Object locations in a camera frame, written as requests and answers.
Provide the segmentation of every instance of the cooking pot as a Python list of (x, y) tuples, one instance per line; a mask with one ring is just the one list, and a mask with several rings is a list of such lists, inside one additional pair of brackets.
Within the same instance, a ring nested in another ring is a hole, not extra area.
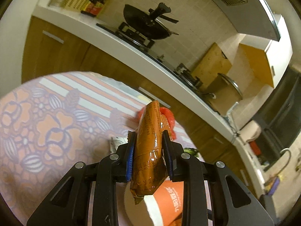
[(204, 91), (203, 98), (220, 115), (226, 116), (227, 111), (243, 99), (235, 81), (225, 74), (218, 73), (214, 81)]
[(129, 26), (148, 39), (160, 40), (172, 34), (178, 35), (178, 33), (170, 31), (158, 20), (158, 17), (160, 17), (172, 23), (178, 22), (178, 20), (163, 15), (171, 12), (171, 9), (164, 3), (159, 3), (155, 10), (150, 9), (149, 12), (150, 14), (147, 14), (132, 5), (126, 4), (123, 9), (123, 16)]

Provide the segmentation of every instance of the metal screw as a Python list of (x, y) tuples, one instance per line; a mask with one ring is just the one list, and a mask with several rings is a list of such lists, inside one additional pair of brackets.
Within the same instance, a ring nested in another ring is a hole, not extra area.
[(222, 161), (218, 161), (216, 163), (216, 166), (219, 167), (219, 168), (224, 168), (225, 167), (225, 163), (223, 163)]
[(78, 162), (78, 163), (75, 164), (75, 167), (77, 169), (83, 168), (84, 167), (84, 163), (83, 162)]
[(181, 154), (181, 157), (182, 157), (183, 159), (189, 159), (189, 158), (190, 158), (190, 155), (189, 155), (188, 153), (183, 153), (183, 154)]
[(110, 159), (113, 161), (117, 160), (118, 158), (119, 158), (119, 155), (117, 155), (117, 154), (110, 155)]

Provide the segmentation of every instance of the stove burner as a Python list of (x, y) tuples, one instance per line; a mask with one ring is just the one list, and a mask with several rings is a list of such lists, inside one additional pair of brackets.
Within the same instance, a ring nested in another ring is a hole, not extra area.
[(138, 31), (130, 29), (129, 25), (122, 22), (115, 32), (118, 37), (125, 37), (126, 39), (133, 42), (136, 46), (141, 47), (146, 52), (154, 45), (154, 41), (141, 35)]

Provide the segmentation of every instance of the wooden cutting board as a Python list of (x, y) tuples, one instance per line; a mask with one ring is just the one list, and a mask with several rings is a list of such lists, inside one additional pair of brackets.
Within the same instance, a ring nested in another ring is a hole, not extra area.
[(231, 67), (231, 62), (219, 46), (213, 43), (204, 57), (197, 63), (192, 71), (192, 76), (198, 77), (203, 82), (200, 90), (204, 91), (217, 77), (217, 73), (227, 74)]

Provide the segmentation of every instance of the white cabinet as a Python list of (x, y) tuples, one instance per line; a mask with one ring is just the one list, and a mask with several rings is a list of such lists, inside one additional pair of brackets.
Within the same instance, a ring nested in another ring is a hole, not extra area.
[(281, 34), (280, 41), (246, 35), (240, 43), (255, 77), (273, 88), (280, 82), (293, 54), (284, 18), (278, 14), (274, 16)]

